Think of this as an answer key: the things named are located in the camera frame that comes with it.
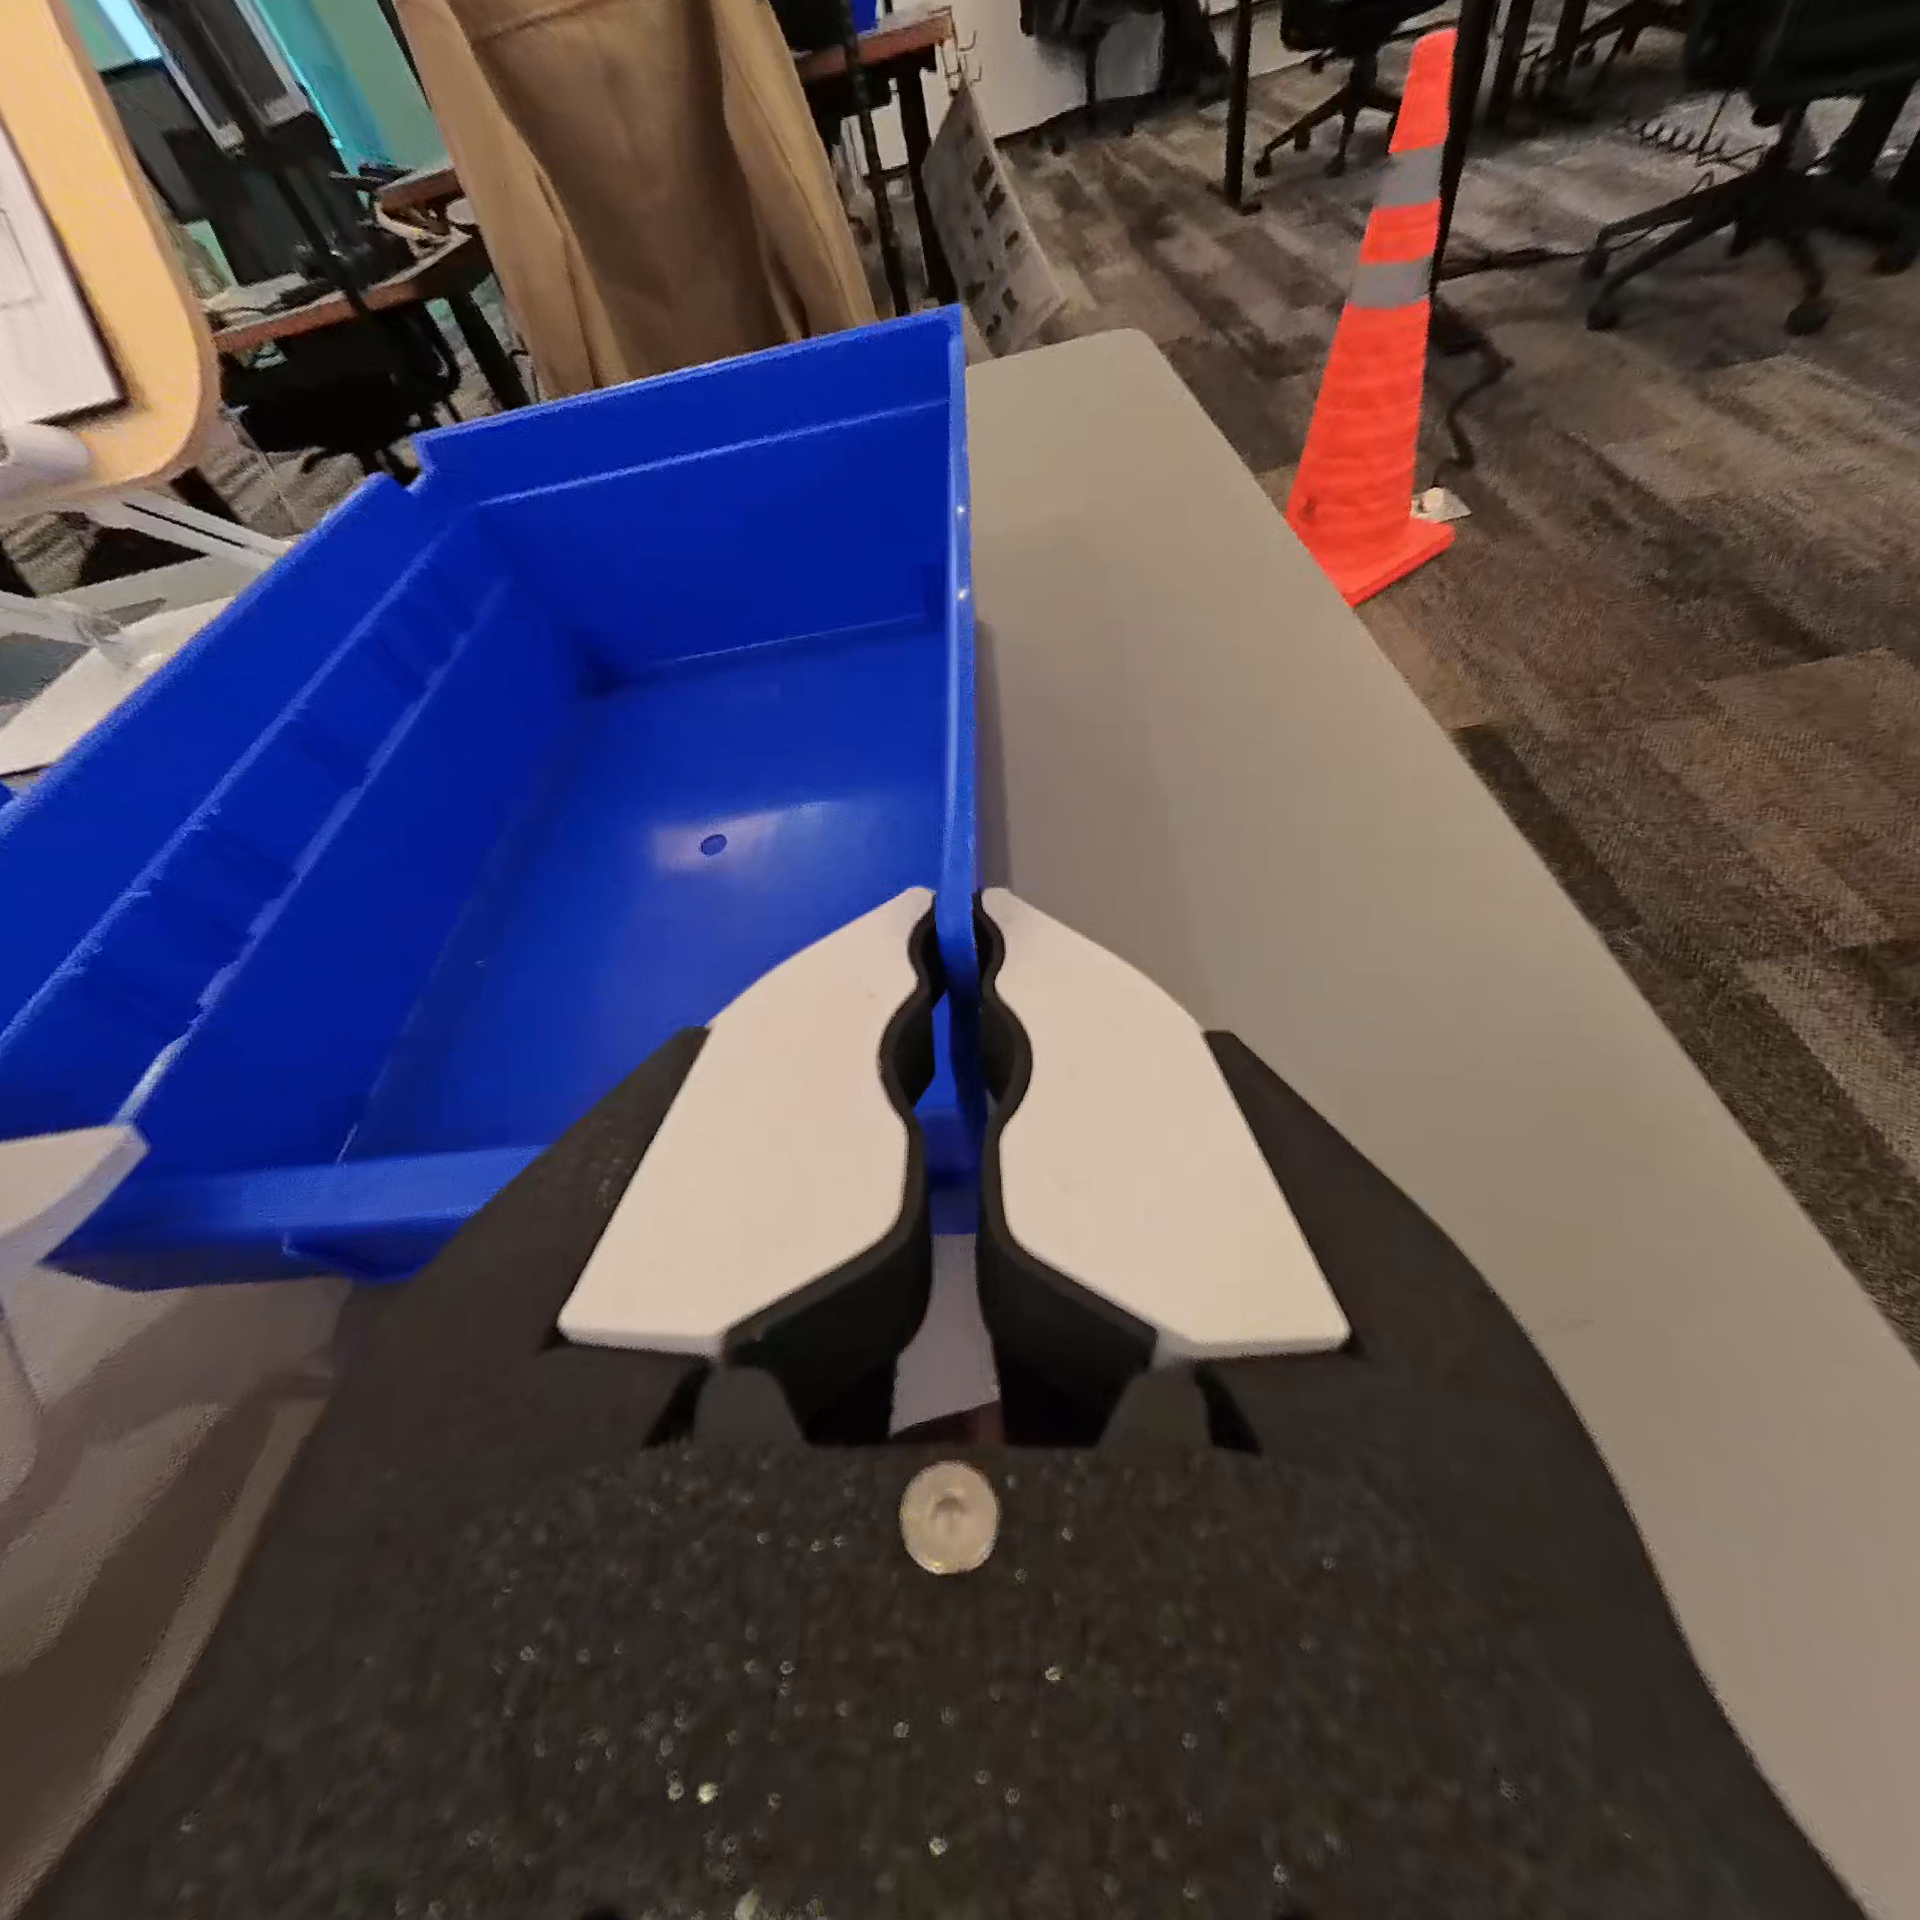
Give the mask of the printed instruction sheet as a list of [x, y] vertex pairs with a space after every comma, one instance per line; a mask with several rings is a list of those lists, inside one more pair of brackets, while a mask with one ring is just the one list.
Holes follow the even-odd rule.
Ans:
[[1, 423], [63, 424], [126, 395], [57, 229], [1, 131]]

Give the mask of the tan cloth cover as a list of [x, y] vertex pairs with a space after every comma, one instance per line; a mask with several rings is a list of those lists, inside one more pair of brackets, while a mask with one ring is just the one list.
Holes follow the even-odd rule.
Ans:
[[539, 393], [878, 317], [764, 1], [398, 1]]

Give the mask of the hanging printed paper sheet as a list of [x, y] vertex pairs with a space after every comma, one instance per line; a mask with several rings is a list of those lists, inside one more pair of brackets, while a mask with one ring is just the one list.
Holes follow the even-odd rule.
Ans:
[[1064, 310], [1064, 288], [966, 82], [950, 94], [919, 177], [980, 349], [1011, 357], [1039, 344]]

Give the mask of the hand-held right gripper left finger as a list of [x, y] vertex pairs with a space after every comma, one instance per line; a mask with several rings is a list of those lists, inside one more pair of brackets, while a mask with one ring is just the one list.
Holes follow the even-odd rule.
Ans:
[[753, 1369], [801, 1424], [895, 1370], [933, 1283], [933, 905], [903, 889], [700, 1031], [559, 1310], [568, 1345]]

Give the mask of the blue plastic bin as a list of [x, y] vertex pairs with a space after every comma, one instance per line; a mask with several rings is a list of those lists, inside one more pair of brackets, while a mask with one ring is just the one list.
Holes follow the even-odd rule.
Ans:
[[753, 977], [976, 855], [964, 312], [429, 434], [5, 805], [41, 1259], [411, 1278]]

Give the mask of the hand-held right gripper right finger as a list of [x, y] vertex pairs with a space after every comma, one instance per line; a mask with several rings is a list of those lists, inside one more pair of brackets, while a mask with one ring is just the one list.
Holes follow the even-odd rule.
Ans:
[[976, 896], [976, 951], [976, 1295], [1007, 1430], [1097, 1430], [1141, 1378], [1349, 1349], [1215, 1037], [1011, 889]]

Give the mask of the orange traffic cone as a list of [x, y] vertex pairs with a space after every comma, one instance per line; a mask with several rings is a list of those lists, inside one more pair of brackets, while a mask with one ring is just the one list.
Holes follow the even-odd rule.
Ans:
[[1419, 509], [1415, 488], [1453, 49], [1453, 30], [1412, 46], [1398, 123], [1287, 495], [1287, 525], [1350, 607], [1456, 536], [1453, 523]]

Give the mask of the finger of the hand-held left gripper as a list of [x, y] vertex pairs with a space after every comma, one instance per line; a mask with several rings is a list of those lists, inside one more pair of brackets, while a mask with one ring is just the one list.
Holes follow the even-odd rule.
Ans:
[[38, 1266], [148, 1153], [131, 1125], [1, 1141], [1, 1266]]

